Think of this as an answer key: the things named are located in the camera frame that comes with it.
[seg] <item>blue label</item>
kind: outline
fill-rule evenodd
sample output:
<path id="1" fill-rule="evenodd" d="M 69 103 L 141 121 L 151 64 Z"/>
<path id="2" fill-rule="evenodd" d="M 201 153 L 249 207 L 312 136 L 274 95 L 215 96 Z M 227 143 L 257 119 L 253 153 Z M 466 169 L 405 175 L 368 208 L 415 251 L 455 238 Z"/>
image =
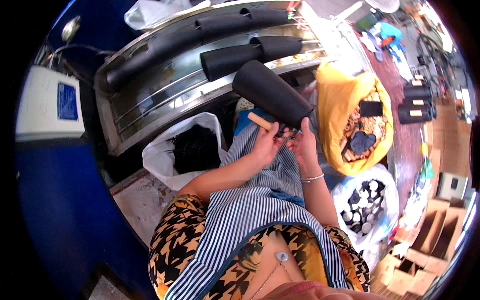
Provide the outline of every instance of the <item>blue label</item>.
<path id="1" fill-rule="evenodd" d="M 61 120 L 78 120 L 75 87 L 59 82 L 57 90 L 57 117 Z"/>

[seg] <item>wire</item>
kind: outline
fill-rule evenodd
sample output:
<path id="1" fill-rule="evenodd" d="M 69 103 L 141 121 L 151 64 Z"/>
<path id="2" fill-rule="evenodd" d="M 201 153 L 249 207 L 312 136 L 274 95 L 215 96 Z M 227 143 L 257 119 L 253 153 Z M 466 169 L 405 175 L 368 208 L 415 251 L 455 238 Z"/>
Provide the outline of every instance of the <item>wire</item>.
<path id="1" fill-rule="evenodd" d="M 65 46 L 62 46 L 62 47 L 58 48 L 57 50 L 55 50 L 55 54 L 58 54 L 58 53 L 64 51 L 65 49 L 70 49 L 70 48 L 85 48 L 85 49 L 91 50 L 93 52 L 96 52 L 97 55 L 112 55 L 112 54 L 116 53 L 115 51 L 102 50 L 102 49 L 98 49 L 98 48 L 95 48 L 95 47 L 89 46 L 89 45 L 72 44 L 72 45 L 65 45 Z"/>

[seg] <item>silver bracelet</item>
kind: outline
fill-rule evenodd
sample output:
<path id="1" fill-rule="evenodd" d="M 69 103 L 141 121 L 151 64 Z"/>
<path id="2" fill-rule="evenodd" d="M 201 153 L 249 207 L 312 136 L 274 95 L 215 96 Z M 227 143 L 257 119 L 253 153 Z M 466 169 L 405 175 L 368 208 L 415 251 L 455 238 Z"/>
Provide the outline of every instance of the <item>silver bracelet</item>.
<path id="1" fill-rule="evenodd" d="M 310 181 L 315 180 L 315 179 L 322 178 L 324 175 L 325 175 L 325 173 L 322 173 L 320 176 L 317 176 L 317 177 L 312 177 L 312 178 L 300 178 L 300 181 L 301 181 L 301 182 L 305 182 L 305 183 L 310 183 Z"/>

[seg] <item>woman's right hand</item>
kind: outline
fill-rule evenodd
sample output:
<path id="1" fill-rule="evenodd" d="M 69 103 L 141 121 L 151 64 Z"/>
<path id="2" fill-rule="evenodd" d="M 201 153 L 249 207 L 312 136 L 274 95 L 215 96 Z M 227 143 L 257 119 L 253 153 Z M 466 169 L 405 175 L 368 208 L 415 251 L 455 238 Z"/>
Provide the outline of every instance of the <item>woman's right hand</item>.
<path id="1" fill-rule="evenodd" d="M 315 135 L 310 131 L 307 117 L 301 121 L 302 133 L 295 135 L 295 140 L 287 141 L 287 148 L 295 153 L 295 160 L 299 165 L 300 175 L 304 178 L 315 177 L 321 174 L 317 159 L 317 143 Z"/>

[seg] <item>striped apron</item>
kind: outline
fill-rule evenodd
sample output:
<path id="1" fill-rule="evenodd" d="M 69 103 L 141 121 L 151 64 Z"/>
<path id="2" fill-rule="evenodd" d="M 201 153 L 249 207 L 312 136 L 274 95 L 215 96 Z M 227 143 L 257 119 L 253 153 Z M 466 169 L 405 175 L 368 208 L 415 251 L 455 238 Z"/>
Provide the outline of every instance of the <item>striped apron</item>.
<path id="1" fill-rule="evenodd" d="M 258 126 L 250 124 L 235 137 L 222 165 L 248 154 L 255 143 Z M 225 272 L 245 243 L 265 228 L 302 225 L 318 240 L 329 286 L 347 288 L 336 246 L 325 229 L 306 209 L 271 197 L 272 189 L 303 197 L 295 156 L 285 145 L 274 161 L 238 189 L 210 195 L 205 229 L 194 257 L 169 287 L 165 299 L 202 299 Z"/>

